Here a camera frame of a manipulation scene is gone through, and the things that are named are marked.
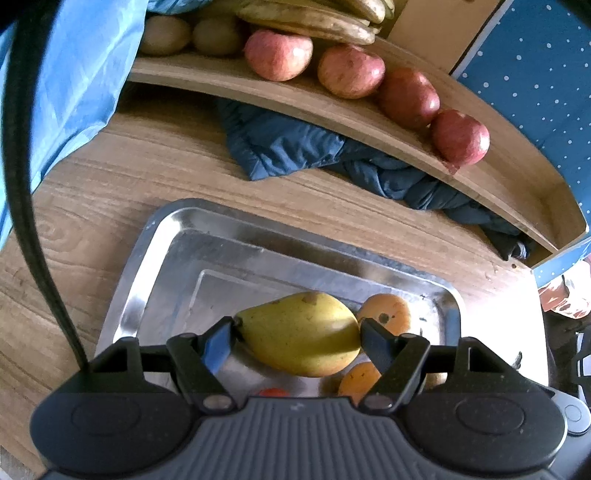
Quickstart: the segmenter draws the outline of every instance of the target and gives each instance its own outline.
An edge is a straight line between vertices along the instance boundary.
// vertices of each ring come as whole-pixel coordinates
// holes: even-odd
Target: pear
[[[322,292],[296,293],[243,310],[234,319],[254,357],[301,377],[333,375],[361,347],[355,315]]]

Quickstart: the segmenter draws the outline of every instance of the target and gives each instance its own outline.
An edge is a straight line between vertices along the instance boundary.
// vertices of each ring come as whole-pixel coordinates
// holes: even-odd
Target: wooden table
[[[547,382],[544,329],[531,271],[502,261],[478,229],[416,212],[321,170],[250,182],[230,158],[212,98],[151,90],[62,161],[35,194],[48,264],[90,356],[119,275],[149,215],[202,197],[375,251],[450,281],[462,333]],[[0,253],[0,445],[43,471],[28,420],[76,369],[66,340],[11,236]]]

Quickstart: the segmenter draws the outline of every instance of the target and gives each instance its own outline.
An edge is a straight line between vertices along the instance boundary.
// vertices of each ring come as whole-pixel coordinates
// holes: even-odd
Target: blue polka dot fabric
[[[552,162],[591,223],[591,30],[557,0],[515,0],[459,81]],[[591,253],[591,236],[534,270],[539,286]]]

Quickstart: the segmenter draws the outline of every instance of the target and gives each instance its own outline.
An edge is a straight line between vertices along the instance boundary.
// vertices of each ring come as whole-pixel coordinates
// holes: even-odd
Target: black strap
[[[18,21],[4,89],[2,153],[7,201],[18,244],[37,287],[82,369],[87,365],[86,354],[47,268],[35,227],[30,192],[31,130],[35,92],[45,48],[60,4],[60,0],[41,0],[28,8]]]

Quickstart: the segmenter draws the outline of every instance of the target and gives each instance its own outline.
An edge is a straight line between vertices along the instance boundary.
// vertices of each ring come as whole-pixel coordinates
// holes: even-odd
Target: red apple
[[[312,40],[303,35],[261,28],[248,38],[244,56],[250,67],[264,79],[284,82],[306,69],[312,58]]]
[[[341,98],[370,95],[382,82],[386,65],[382,58],[357,45],[327,48],[318,64],[318,79],[330,93]]]
[[[386,72],[378,92],[378,105],[401,127],[420,130],[437,115],[439,95],[421,72],[399,67]]]
[[[442,110],[431,123],[431,139],[443,158],[456,168],[481,160],[491,145],[486,126],[458,112]]]

